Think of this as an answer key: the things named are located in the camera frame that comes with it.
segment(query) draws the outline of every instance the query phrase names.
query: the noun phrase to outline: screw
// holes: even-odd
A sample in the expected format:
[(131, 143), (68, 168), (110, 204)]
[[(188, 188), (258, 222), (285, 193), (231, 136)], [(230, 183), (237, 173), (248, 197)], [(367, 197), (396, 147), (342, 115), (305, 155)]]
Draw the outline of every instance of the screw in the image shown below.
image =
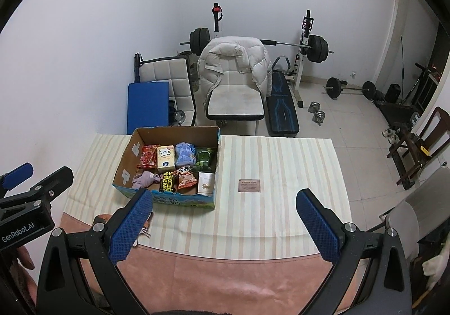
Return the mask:
[(347, 231), (350, 231), (351, 233), (353, 233), (353, 232), (356, 231), (356, 225), (355, 225), (355, 224), (352, 224), (351, 222), (347, 222), (347, 223), (344, 225), (344, 227), (345, 227), (345, 229), (346, 229)]
[(397, 231), (393, 229), (392, 227), (388, 228), (388, 235), (392, 236), (393, 238), (397, 236)]
[(57, 227), (55, 230), (53, 230), (53, 232), (52, 232), (52, 236), (54, 236), (55, 238), (57, 238), (59, 235), (61, 235), (62, 234), (62, 230), (59, 228), (59, 227)]
[(105, 224), (103, 222), (97, 222), (92, 229), (96, 232), (99, 233), (100, 231), (102, 231), (105, 228)]

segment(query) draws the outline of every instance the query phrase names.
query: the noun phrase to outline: dumbbell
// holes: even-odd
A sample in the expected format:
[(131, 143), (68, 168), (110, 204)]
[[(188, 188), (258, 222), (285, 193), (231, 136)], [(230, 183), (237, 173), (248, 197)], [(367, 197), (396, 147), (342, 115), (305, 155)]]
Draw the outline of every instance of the dumbbell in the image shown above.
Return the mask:
[[(330, 98), (336, 99), (339, 97), (341, 92), (343, 91), (342, 85), (348, 85), (347, 81), (344, 80), (338, 80), (335, 77), (330, 77), (327, 80), (327, 85), (324, 86), (325, 90), (327, 91), (327, 94)], [(363, 87), (346, 87), (345, 90), (358, 90), (363, 93), (363, 95), (368, 100), (373, 100), (375, 97), (375, 94), (377, 93), (377, 88), (375, 84), (371, 81), (366, 81), (363, 84)]]
[(325, 120), (325, 112), (320, 110), (320, 103), (316, 101), (311, 102), (308, 112), (313, 113), (312, 120), (321, 126)]

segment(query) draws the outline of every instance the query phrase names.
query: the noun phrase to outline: striped tablecloth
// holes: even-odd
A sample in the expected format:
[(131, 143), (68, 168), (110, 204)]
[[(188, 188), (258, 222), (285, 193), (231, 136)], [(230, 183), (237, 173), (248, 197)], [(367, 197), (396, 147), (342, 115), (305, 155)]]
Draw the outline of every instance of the striped tablecloth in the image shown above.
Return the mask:
[[(111, 186), (130, 136), (97, 135), (75, 175), (64, 211), (92, 224), (128, 199)], [(295, 207), (310, 188), (343, 222), (350, 206), (329, 139), (221, 136), (216, 209), (154, 205), (151, 238), (141, 245), (216, 259), (282, 259), (316, 254)], [(260, 193), (238, 192), (239, 179), (259, 179)]]

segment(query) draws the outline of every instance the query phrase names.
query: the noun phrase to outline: purple cloth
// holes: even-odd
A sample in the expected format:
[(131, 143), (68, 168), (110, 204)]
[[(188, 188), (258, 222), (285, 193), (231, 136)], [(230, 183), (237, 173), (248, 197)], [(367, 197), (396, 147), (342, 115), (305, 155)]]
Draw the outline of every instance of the purple cloth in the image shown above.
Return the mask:
[(149, 187), (154, 182), (159, 183), (161, 181), (161, 177), (157, 174), (153, 174), (149, 171), (144, 171), (142, 174), (137, 174), (133, 178), (133, 186), (132, 189), (139, 189), (143, 187)]

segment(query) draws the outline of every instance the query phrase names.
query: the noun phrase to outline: person's hand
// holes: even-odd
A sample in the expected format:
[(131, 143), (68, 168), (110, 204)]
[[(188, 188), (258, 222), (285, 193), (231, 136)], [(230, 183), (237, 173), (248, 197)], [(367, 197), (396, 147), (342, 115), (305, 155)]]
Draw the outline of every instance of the person's hand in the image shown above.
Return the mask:
[[(17, 248), (17, 257), (20, 261), (20, 263), (26, 268), (26, 269), (34, 269), (34, 263), (30, 257), (30, 253), (26, 249), (26, 247), (19, 247)], [(31, 299), (33, 300), (34, 304), (36, 304), (36, 297), (37, 297), (37, 285), (36, 282), (33, 280), (33, 278), (30, 276), (28, 271), (22, 268), (23, 275), (26, 280), (26, 287), (28, 288), (28, 292), (30, 293)]]

